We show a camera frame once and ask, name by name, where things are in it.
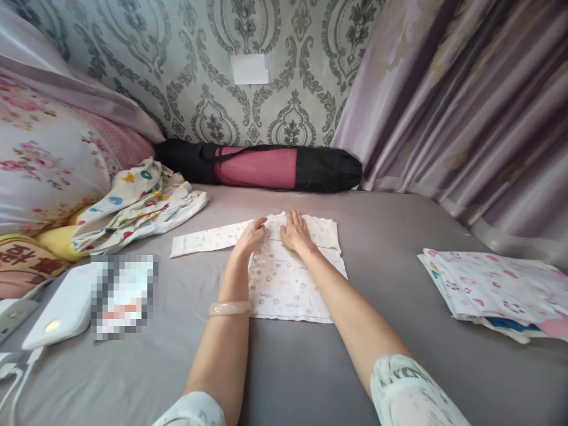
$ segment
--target pajama sleeve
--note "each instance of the pajama sleeve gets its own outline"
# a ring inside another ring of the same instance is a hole
[[[409,357],[379,359],[370,384],[382,426],[470,426],[426,370]]]
[[[183,395],[152,426],[225,426],[225,415],[205,392]]]

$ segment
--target white paper note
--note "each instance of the white paper note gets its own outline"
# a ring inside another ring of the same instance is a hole
[[[236,85],[268,84],[268,57],[265,54],[229,55]]]

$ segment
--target floral pillow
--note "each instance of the floral pillow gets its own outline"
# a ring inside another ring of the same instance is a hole
[[[121,169],[80,113],[0,75],[0,235],[62,226]]]

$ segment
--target bracelet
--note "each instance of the bracelet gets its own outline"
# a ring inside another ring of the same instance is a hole
[[[217,302],[209,307],[209,315],[238,315],[250,311],[250,302]]]

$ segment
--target yoga mat bag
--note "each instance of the yoga mat bag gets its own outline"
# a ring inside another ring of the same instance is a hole
[[[339,192],[359,184],[361,163],[342,149],[256,145],[225,147],[168,139],[156,160],[190,183]]]

